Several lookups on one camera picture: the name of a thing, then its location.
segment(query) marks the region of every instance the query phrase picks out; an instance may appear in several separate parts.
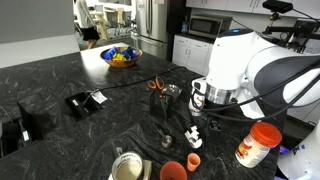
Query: jar lid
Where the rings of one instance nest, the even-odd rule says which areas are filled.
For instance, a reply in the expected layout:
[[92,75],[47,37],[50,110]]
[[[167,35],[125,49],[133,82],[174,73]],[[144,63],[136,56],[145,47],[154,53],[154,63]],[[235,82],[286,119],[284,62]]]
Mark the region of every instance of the jar lid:
[[266,122],[255,123],[250,133],[261,145],[270,148],[277,146],[282,140],[282,135],[278,128]]

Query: black cable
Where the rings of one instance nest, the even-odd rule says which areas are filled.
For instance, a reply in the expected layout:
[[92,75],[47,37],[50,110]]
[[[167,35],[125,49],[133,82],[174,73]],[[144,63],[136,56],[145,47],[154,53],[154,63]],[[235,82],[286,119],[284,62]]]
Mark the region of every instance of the black cable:
[[311,125],[311,126],[317,126],[317,124],[313,121],[308,121],[308,124]]
[[[296,10],[296,9],[293,9],[293,11],[296,11],[297,13],[303,14],[303,15],[307,16],[308,18],[310,18],[310,19],[312,19],[312,20],[316,21],[316,22],[317,22],[316,29],[318,29],[318,28],[319,28],[319,26],[320,26],[320,22],[319,22],[317,19],[315,19],[315,18],[313,18],[313,17],[309,16],[309,15],[308,15],[308,14],[306,14],[306,13],[303,13],[303,12],[301,12],[301,11],[298,11],[298,10]],[[306,48],[306,44],[307,44],[307,42],[309,41],[310,36],[311,36],[312,34],[313,34],[313,32],[310,32],[310,33],[307,35],[306,39],[305,39],[305,40],[304,40],[304,42],[303,42],[303,49],[301,50],[301,52],[303,52],[303,51],[304,51],[304,49]]]
[[303,13],[303,12],[301,12],[301,11],[298,11],[298,10],[296,10],[296,9],[292,9],[292,10],[294,10],[294,11],[296,11],[297,13],[300,13],[300,14],[302,14],[302,15],[305,15],[305,16],[307,16],[308,18],[310,18],[310,19],[312,19],[312,20],[316,21],[318,24],[320,24],[320,22],[319,22],[317,19],[315,19],[315,18],[313,18],[313,17],[309,16],[308,14]]
[[269,38],[275,38],[275,37],[272,37],[272,36],[265,35],[265,34],[259,32],[259,31],[256,31],[256,30],[254,30],[254,29],[252,29],[252,28],[249,28],[248,26],[245,26],[245,25],[243,25],[242,23],[240,23],[239,21],[236,21],[236,20],[234,20],[234,19],[232,19],[232,21],[238,23],[239,25],[241,25],[241,26],[243,26],[243,27],[245,27],[245,28],[247,28],[247,29],[250,29],[250,30],[258,33],[260,36],[265,36],[265,37],[269,37]]
[[10,121],[13,123],[13,118],[9,115],[8,111],[4,107],[0,106],[0,108],[6,113],[6,115],[9,117]]
[[113,88],[131,86],[131,85],[139,84],[139,83],[142,83],[142,82],[146,82],[146,81],[149,81],[149,80],[154,79],[156,76],[160,76],[160,75],[163,75],[163,74],[172,72],[172,71],[174,71],[174,70],[176,70],[176,69],[180,69],[180,68],[186,69],[186,67],[184,67],[184,66],[177,66],[177,67],[175,67],[175,68],[169,69],[169,70],[167,70],[167,71],[164,71],[164,72],[162,72],[162,73],[159,73],[159,74],[157,74],[157,75],[155,75],[155,76],[152,76],[152,77],[150,77],[150,78],[143,79],[143,80],[141,80],[141,81],[137,81],[137,82],[133,82],[133,83],[128,83],[128,84],[123,84],[123,85],[118,85],[118,86],[105,87],[105,88],[101,88],[100,91],[106,90],[106,89],[113,89]]
[[191,101],[192,101],[192,104],[193,106],[198,109],[198,110],[201,110],[203,112],[214,112],[214,111],[222,111],[222,110],[226,110],[226,109],[230,109],[230,108],[234,108],[234,107],[239,107],[239,106],[242,106],[244,104],[247,104],[247,103],[250,103],[252,101],[255,101],[267,94],[270,94],[271,92],[279,89],[280,87],[290,83],[291,81],[295,80],[296,78],[300,77],[301,75],[307,73],[308,71],[310,71],[311,69],[313,69],[315,66],[317,66],[318,64],[320,63],[320,61],[310,65],[309,67],[305,68],[304,70],[300,71],[299,73],[295,74],[294,76],[290,77],[289,79],[283,81],[282,83],[278,84],[277,86],[271,88],[270,90],[266,91],[265,93],[263,94],[260,94],[258,96],[255,96],[249,100],[246,100],[246,101],[243,101],[239,104],[233,104],[233,105],[229,105],[229,106],[225,106],[225,107],[221,107],[221,108],[214,108],[214,109],[202,109],[201,107],[198,107],[198,105],[196,104],[196,102],[194,101],[194,93],[192,94],[192,97],[191,97]]
[[240,23],[240,22],[238,22],[238,21],[236,21],[236,20],[234,20],[234,19],[232,19],[232,21],[234,21],[234,22],[238,23],[239,25],[241,25],[241,26],[243,26],[243,27],[245,27],[245,28],[247,28],[247,29],[251,29],[251,30],[253,30],[253,31],[254,31],[254,29],[249,28],[248,26],[245,26],[245,25],[243,25],[242,23]]
[[141,80],[141,81],[136,81],[136,82],[128,83],[128,84],[122,84],[122,85],[118,85],[118,86],[112,86],[112,87],[105,87],[105,88],[101,88],[101,89],[96,89],[96,90],[90,92],[90,94],[89,94],[89,95],[86,97],[86,99],[83,101],[82,106],[84,106],[84,105],[88,102],[89,98],[90,98],[92,95],[94,95],[96,92],[99,92],[99,91],[102,91],[102,90],[107,90],[107,89],[114,89],[114,88],[120,88],[120,87],[125,87],[125,86],[131,86],[131,85],[139,84],[139,83],[146,82],[146,81],[149,81],[149,80],[151,80],[151,79],[154,79],[156,76],[160,76],[160,75],[163,75],[163,74],[165,74],[165,73],[172,72],[172,71],[174,71],[174,70],[176,70],[176,69],[180,69],[180,68],[186,69],[186,67],[184,67],[184,66],[177,66],[177,67],[175,67],[175,68],[169,69],[169,70],[167,70],[167,71],[164,71],[164,72],[162,72],[162,73],[159,73],[159,74],[157,74],[157,75],[155,75],[155,76],[152,76],[152,77],[150,77],[150,78],[143,79],[143,80]]
[[223,115],[219,115],[219,114],[214,114],[214,113],[208,113],[211,116],[215,116],[215,117],[219,117],[222,119],[226,119],[226,120],[233,120],[233,121],[242,121],[242,122],[256,122],[256,121],[261,121],[261,120],[266,120],[266,119],[271,119],[279,114],[281,114],[282,112],[286,111],[288,108],[290,108],[294,103],[296,103],[306,92],[309,91],[309,89],[311,89],[313,87],[313,85],[315,85],[320,79],[320,74],[311,81],[310,84],[308,84],[307,87],[305,87],[287,106],[285,106],[284,108],[282,108],[281,110],[279,110],[278,112],[275,112],[271,115],[262,117],[262,118],[255,118],[255,119],[241,119],[241,118],[232,118],[232,117],[228,117],[228,116],[223,116]]

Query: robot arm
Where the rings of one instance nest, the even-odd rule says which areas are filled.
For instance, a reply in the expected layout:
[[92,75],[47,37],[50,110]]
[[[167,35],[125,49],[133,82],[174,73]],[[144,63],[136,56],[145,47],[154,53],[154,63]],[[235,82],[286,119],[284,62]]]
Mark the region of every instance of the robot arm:
[[[262,97],[265,103],[283,108],[319,76],[319,62],[319,55],[292,52],[264,40],[252,30],[230,30],[222,33],[213,46],[205,98],[209,103],[230,105],[234,98],[238,103],[246,100],[240,98],[239,101],[245,91],[241,85],[246,81],[253,87],[251,93],[256,92],[256,95],[285,83]],[[319,88],[318,82],[293,107],[319,99]]]

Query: kitchen counter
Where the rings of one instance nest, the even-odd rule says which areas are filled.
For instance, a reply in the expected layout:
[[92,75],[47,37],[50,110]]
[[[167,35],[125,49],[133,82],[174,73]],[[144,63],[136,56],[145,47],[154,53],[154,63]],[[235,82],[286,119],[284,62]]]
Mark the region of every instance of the kitchen counter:
[[[272,149],[255,168],[242,166],[235,149],[253,123],[221,120],[221,131],[206,128],[205,116],[194,118],[204,146],[194,150],[184,137],[175,117],[191,123],[187,104],[191,81],[199,75],[144,53],[131,68],[112,68],[99,59],[108,47],[54,57],[0,69],[0,108],[13,118],[20,116],[19,102],[31,113],[44,139],[0,160],[1,179],[108,179],[112,163],[121,152],[134,151],[152,161],[151,179],[159,179],[161,167],[177,161],[186,168],[191,152],[201,157],[201,165],[189,179],[273,179],[279,147]],[[160,75],[166,84],[182,88],[165,119],[161,110],[149,113],[150,94],[146,80]],[[84,91],[101,90],[108,98],[103,109],[77,120],[65,99]],[[269,114],[275,109],[262,105]],[[226,112],[242,117],[239,109]],[[285,113],[270,119],[281,131]],[[0,110],[0,121],[9,121]],[[154,128],[159,124],[174,141],[164,149]]]

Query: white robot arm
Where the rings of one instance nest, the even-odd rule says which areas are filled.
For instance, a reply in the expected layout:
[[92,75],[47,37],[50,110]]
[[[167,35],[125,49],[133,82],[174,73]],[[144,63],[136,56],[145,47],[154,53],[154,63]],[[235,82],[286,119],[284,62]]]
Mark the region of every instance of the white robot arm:
[[[215,41],[208,76],[192,82],[193,96],[189,107],[193,115],[199,115],[201,111],[214,110],[206,109],[202,103],[204,99],[206,104],[228,108],[233,107],[235,102],[241,104],[246,101],[248,96],[243,98],[246,94],[255,94],[273,107],[305,106],[320,98],[319,79],[320,55],[299,54],[279,47],[252,30],[229,30]],[[240,107],[247,117],[256,120],[263,118],[260,112],[250,113],[260,111],[252,104]],[[280,156],[278,166],[290,179],[320,179],[318,126],[297,146],[308,146],[308,149],[301,150],[299,154],[293,150],[289,155]]]
[[[205,92],[207,103],[230,105],[234,103],[232,99],[241,103],[244,84],[251,85],[252,94],[262,95],[284,83],[262,97],[265,103],[283,108],[319,74],[320,55],[299,54],[264,40],[252,30],[234,29],[216,39],[206,85],[194,87]],[[291,107],[305,106],[319,98],[320,82],[317,82]]]

